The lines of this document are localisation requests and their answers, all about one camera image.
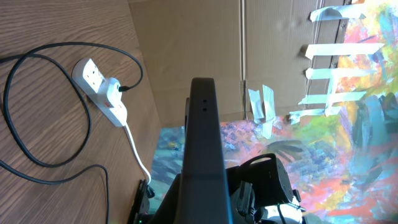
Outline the Samsung Galaxy smartphone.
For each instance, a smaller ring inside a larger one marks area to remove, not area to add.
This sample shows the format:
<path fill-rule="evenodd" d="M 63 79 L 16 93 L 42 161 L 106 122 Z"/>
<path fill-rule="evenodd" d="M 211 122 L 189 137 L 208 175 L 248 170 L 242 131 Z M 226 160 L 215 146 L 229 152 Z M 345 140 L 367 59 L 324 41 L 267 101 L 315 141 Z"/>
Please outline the Samsung Galaxy smartphone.
<path fill-rule="evenodd" d="M 233 222 L 212 78 L 192 80 L 174 222 Z"/>

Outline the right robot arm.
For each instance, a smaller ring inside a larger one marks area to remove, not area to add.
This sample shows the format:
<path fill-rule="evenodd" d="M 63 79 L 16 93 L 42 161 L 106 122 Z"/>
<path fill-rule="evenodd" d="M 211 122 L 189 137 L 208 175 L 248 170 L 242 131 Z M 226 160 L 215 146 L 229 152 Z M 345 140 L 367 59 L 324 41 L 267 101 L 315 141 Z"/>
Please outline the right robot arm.
<path fill-rule="evenodd" d="M 275 154 L 253 157 L 226 175 L 234 223 L 308 223 L 299 191 Z"/>

